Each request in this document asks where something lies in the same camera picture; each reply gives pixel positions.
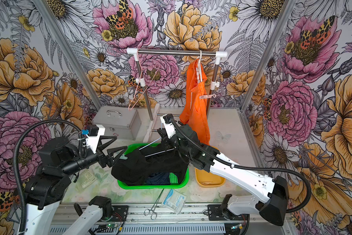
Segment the blue hanger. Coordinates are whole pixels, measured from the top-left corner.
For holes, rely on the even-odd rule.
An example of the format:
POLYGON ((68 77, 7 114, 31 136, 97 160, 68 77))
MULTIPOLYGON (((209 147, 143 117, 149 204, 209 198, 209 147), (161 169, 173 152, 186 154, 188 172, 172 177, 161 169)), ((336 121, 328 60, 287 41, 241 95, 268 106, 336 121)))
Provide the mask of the blue hanger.
POLYGON ((140 147, 139 151, 142 155, 144 155, 145 158, 147 157, 153 157, 153 156, 159 156, 161 154, 165 154, 171 151, 174 151, 175 149, 171 147, 169 144, 169 140, 163 140, 162 138, 158 138, 157 141, 160 141, 157 143, 156 141, 153 141, 146 146, 140 147))

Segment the navy blue shorts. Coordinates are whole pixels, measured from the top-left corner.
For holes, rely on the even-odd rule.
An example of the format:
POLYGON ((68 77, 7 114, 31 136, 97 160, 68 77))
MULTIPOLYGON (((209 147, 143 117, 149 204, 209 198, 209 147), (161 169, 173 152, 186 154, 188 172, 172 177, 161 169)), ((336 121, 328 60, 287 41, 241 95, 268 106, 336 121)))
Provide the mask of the navy blue shorts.
POLYGON ((161 172, 161 173, 152 173, 145 181, 146 185, 171 185, 170 182, 170 173, 161 172))

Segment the pink hanger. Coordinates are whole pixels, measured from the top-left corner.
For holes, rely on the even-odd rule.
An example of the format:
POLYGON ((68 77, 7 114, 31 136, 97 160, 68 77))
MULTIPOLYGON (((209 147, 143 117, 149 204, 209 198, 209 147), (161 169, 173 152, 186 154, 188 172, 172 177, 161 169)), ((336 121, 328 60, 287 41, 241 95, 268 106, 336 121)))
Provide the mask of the pink hanger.
POLYGON ((136 86, 133 98, 135 99, 135 102, 133 102, 133 99, 130 100, 127 109, 131 111, 136 106, 136 104, 138 104, 139 101, 143 98, 146 104, 146 108, 151 110, 151 102, 147 92, 150 86, 146 83, 146 80, 143 75, 144 71, 142 69, 141 62, 139 61, 139 51, 138 49, 129 48, 127 50, 127 54, 133 58, 135 68, 137 69, 137 75, 134 77, 136 86))

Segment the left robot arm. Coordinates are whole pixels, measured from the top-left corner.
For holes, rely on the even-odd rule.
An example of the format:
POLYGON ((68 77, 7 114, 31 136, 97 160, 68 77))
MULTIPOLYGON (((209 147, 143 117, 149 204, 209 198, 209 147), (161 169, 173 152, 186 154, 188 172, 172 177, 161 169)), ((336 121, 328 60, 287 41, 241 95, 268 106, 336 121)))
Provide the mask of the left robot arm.
POLYGON ((46 142, 40 150, 42 160, 34 177, 25 187, 19 173, 18 154, 24 140, 22 136, 15 147, 13 170, 21 201, 21 222, 19 234, 35 232, 39 234, 50 226, 56 209, 71 184, 71 176, 98 163, 102 168, 113 167, 128 149, 121 146, 109 149, 116 141, 115 136, 96 136, 92 146, 87 146, 85 138, 79 138, 79 146, 72 145, 68 138, 58 137, 46 142))

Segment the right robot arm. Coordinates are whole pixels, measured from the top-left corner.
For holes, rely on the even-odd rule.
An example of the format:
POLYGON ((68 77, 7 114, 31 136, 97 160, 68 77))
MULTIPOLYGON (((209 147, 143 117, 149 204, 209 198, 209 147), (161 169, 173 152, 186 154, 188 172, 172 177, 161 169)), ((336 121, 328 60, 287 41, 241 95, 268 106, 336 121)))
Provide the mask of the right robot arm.
POLYGON ((184 125, 181 134, 172 125, 157 129, 161 142, 174 149, 177 156, 196 169, 211 172, 228 179, 251 193, 252 198, 245 201, 236 196, 227 195, 221 205, 224 216, 232 219, 242 214, 259 214, 269 223, 283 226, 288 206, 289 192, 287 182, 278 176, 275 179, 262 175, 257 169, 235 168, 236 162, 217 149, 200 144, 196 132, 184 125))

